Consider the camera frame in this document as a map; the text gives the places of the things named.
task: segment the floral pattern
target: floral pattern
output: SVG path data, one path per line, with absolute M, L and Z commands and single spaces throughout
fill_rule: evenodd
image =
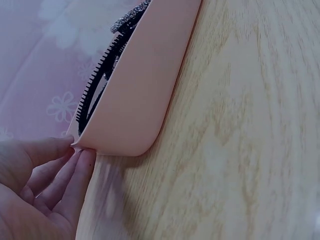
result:
M 125 0 L 125 5 L 136 2 Z M 112 39 L 111 25 L 128 11 L 123 4 L 110 0 L 43 0 L 38 16 L 48 21 L 44 34 L 55 38 L 59 48 L 76 47 L 93 56 L 104 51 Z
M 54 96 L 46 113 L 49 116 L 54 116 L 58 123 L 62 121 L 70 123 L 78 106 L 78 103 L 73 99 L 74 95 L 70 91 L 67 91 L 62 97 Z
M 12 139 L 14 135 L 6 127 L 0 127 L 0 142 Z
M 91 60 L 88 62 L 84 62 L 83 64 L 81 64 L 78 67 L 77 74 L 82 81 L 87 82 L 87 81 L 89 81 L 89 78 L 90 78 L 94 68 L 95 68 L 95 65 Z

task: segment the wood grain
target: wood grain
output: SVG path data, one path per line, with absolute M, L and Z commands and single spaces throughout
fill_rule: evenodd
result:
M 77 238 L 320 239 L 319 134 L 320 1 L 203 0 L 159 138 L 97 159 Z

